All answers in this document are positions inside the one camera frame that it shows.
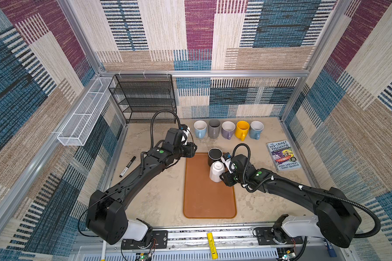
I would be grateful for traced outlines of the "white mug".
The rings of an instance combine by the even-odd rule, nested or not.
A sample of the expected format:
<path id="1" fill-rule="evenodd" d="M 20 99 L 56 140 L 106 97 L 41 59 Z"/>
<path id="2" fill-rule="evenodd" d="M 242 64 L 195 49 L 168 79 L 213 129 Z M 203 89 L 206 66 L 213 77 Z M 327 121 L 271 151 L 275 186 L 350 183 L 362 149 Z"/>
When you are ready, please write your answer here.
<path id="1" fill-rule="evenodd" d="M 209 177 L 213 182 L 221 182 L 221 175 L 225 172 L 225 166 L 222 162 L 216 161 L 211 164 Z"/>

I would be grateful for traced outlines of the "black mug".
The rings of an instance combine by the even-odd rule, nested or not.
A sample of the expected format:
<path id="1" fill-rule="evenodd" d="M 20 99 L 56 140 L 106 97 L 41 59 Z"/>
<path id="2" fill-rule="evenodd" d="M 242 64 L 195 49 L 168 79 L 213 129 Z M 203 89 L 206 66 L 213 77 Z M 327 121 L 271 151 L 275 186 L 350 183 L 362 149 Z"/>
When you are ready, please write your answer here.
<path id="1" fill-rule="evenodd" d="M 211 148 L 208 152 L 208 165 L 212 166 L 212 164 L 216 161 L 221 162 L 223 157 L 223 152 L 219 148 Z"/>

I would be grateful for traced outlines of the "light blue mug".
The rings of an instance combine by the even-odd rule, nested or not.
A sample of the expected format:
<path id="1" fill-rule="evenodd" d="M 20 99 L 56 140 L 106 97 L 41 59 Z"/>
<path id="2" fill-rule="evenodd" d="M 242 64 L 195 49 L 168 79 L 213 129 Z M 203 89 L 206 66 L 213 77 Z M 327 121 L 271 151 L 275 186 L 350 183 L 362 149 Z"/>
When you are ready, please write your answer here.
<path id="1" fill-rule="evenodd" d="M 198 120 L 194 123 L 194 132 L 198 139 L 203 139 L 208 130 L 208 124 L 203 120 Z"/>

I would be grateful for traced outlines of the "grey mug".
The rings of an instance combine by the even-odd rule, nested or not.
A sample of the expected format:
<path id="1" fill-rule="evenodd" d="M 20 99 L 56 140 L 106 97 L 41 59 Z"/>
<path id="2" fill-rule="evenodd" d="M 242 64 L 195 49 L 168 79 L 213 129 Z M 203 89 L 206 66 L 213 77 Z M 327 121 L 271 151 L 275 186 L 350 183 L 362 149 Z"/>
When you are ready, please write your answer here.
<path id="1" fill-rule="evenodd" d="M 208 123 L 208 136 L 217 139 L 221 133 L 221 122 L 218 119 L 211 119 Z"/>

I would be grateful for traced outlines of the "purple mug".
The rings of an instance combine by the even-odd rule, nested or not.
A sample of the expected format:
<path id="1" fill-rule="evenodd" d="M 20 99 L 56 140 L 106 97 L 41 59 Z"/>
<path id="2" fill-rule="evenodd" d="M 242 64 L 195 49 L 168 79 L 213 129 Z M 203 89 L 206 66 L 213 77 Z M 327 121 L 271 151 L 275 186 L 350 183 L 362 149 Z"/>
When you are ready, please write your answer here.
<path id="1" fill-rule="evenodd" d="M 235 134 L 236 125 L 231 121 L 222 123 L 221 135 L 223 138 L 230 140 Z"/>

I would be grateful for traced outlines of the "yellow mug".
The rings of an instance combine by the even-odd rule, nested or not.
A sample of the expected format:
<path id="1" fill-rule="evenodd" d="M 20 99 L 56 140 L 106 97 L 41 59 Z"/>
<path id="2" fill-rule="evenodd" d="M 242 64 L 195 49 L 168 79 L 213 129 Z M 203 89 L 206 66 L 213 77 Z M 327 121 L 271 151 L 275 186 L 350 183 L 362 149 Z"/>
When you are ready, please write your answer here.
<path id="1" fill-rule="evenodd" d="M 250 129 L 250 124 L 247 121 L 239 121 L 236 124 L 235 136 L 241 141 L 245 141 Z"/>

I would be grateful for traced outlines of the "blue speckled mug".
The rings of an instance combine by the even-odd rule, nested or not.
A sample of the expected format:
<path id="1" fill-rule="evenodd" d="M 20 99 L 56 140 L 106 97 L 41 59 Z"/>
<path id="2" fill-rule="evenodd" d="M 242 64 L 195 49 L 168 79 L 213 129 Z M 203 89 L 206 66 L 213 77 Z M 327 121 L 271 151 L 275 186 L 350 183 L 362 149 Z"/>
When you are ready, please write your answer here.
<path id="1" fill-rule="evenodd" d="M 251 139 L 259 140 L 263 130 L 264 124 L 262 122 L 252 121 L 250 123 L 249 137 Z"/>

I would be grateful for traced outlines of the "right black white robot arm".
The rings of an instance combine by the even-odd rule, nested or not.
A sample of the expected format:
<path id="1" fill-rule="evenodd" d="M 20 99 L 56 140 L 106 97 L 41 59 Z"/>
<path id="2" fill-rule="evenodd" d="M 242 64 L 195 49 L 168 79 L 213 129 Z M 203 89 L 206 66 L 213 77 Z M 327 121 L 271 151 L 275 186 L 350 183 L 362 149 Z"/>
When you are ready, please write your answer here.
<path id="1" fill-rule="evenodd" d="M 312 212 L 304 217 L 281 215 L 271 228 L 278 244 L 286 243 L 289 238 L 317 237 L 348 248 L 353 239 L 373 237 L 381 230 L 381 221 L 373 211 L 349 200 L 337 188 L 313 188 L 271 170 L 257 169 L 250 163 L 250 155 L 225 153 L 220 161 L 226 168 L 220 175 L 226 186 L 239 183 L 249 193 L 277 195 Z"/>

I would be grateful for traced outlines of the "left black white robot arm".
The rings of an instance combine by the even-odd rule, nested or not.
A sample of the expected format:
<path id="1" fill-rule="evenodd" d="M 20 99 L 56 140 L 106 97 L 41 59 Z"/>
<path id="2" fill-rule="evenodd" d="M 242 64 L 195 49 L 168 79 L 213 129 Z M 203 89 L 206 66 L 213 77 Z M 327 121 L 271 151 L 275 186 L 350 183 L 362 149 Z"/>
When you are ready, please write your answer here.
<path id="1" fill-rule="evenodd" d="M 105 191 L 97 190 L 83 212 L 86 228 L 94 237 L 113 245 L 120 240 L 134 240 L 142 248 L 155 243 L 152 227 L 142 220 L 128 220 L 126 209 L 136 195 L 162 171 L 174 166 L 181 158 L 192 158 L 197 146 L 188 141 L 187 125 L 170 128 L 165 139 L 151 143 L 140 154 L 140 164 L 116 185 Z"/>

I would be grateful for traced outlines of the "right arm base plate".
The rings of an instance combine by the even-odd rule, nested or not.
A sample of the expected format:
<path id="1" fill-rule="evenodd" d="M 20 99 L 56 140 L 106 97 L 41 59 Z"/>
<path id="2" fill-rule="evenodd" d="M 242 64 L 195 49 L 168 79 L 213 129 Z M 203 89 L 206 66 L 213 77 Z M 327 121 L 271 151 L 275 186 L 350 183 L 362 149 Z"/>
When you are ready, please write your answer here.
<path id="1" fill-rule="evenodd" d="M 303 244 L 303 237 L 289 237 L 281 229 L 272 227 L 256 227 L 253 229 L 253 236 L 258 240 L 259 245 L 293 245 Z"/>

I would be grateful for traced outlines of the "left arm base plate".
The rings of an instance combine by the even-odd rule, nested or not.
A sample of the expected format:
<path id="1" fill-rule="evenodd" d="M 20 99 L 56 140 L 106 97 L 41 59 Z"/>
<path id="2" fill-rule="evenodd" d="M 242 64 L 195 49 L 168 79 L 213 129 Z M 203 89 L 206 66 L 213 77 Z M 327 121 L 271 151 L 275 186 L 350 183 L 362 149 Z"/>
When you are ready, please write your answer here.
<path id="1" fill-rule="evenodd" d="M 167 230 L 149 231 L 142 240 L 123 239 L 121 244 L 122 250 L 150 250 L 166 249 L 168 240 Z"/>

